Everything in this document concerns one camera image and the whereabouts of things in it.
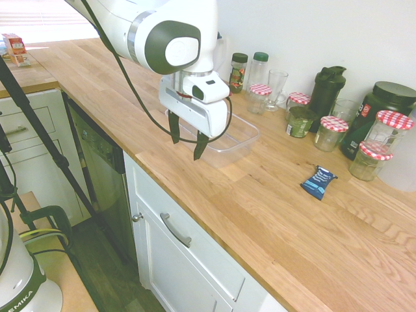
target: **red gingham lid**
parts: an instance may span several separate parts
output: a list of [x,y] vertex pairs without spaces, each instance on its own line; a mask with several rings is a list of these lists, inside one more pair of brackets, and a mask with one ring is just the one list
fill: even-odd
[[377,120],[389,127],[402,130],[410,130],[415,125],[415,122],[409,117],[391,110],[381,110],[378,112]]
[[260,96],[267,96],[270,93],[272,93],[272,89],[265,85],[265,84],[259,84],[256,83],[255,85],[253,84],[252,86],[250,86],[250,91],[256,94],[259,94]]
[[297,104],[307,105],[309,104],[311,97],[300,92],[292,92],[289,94],[289,99]]
[[380,142],[362,141],[359,144],[359,148],[365,155],[378,161],[388,161],[393,158],[393,154],[387,154],[389,148],[386,145],[380,144]]
[[335,132],[345,132],[348,130],[348,124],[335,116],[324,116],[320,119],[320,124],[323,125],[326,129],[335,131]]

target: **blue snack wrapper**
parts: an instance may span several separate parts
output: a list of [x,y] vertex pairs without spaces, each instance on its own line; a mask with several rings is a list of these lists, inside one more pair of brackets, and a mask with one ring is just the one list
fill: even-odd
[[338,179],[338,177],[327,169],[317,166],[315,175],[303,182],[300,186],[306,192],[310,193],[310,195],[322,200],[326,187],[333,179]]

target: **stainless steel dishwasher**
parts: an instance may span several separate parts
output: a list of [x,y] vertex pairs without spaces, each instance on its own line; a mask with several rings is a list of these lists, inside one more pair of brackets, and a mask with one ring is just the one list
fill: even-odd
[[125,253],[120,255],[120,259],[127,256],[137,262],[123,150],[73,100],[67,99],[67,102],[92,205],[104,218]]

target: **window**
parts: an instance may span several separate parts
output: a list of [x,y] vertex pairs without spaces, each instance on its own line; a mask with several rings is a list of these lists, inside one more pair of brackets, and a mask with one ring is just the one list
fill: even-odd
[[25,44],[98,37],[65,0],[0,0],[0,33],[15,33]]

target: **floor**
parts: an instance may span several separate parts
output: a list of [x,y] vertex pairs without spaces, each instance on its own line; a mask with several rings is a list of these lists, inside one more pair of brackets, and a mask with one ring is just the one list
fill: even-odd
[[25,44],[98,37],[65,0],[0,0],[2,33],[15,33]]
[[122,265],[94,221],[73,227],[73,236],[81,278],[100,312],[164,312],[151,291],[141,286],[136,264]]

